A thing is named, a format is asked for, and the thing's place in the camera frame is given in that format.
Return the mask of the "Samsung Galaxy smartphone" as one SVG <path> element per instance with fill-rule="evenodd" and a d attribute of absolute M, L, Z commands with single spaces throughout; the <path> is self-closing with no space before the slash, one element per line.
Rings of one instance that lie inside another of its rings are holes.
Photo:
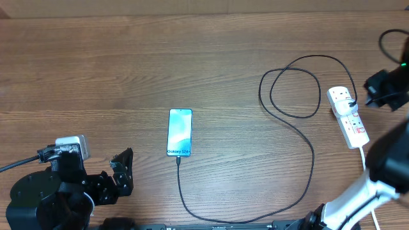
<path fill-rule="evenodd" d="M 192 146 L 192 110 L 171 109 L 167 130 L 167 149 L 169 157 L 189 157 Z"/>

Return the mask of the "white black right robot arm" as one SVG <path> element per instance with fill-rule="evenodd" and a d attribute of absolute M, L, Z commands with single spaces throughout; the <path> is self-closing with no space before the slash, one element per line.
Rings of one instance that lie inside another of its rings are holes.
<path fill-rule="evenodd" d="M 381 70 L 364 84 L 366 105 L 396 111 L 408 103 L 408 45 L 397 68 Z M 381 205 L 408 193 L 408 120 L 379 138 L 368 150 L 362 175 L 338 198 L 321 204 L 288 229 L 360 229 L 359 221 Z"/>

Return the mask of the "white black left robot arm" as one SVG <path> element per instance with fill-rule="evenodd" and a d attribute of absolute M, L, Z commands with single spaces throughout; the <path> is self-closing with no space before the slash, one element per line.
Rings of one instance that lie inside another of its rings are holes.
<path fill-rule="evenodd" d="M 96 206 L 116 204 L 133 190 L 132 160 L 127 148 L 109 162 L 114 171 L 88 174 L 80 144 L 49 145 L 39 161 L 51 165 L 17 181 L 10 190 L 6 219 L 11 229 L 86 229 Z"/>

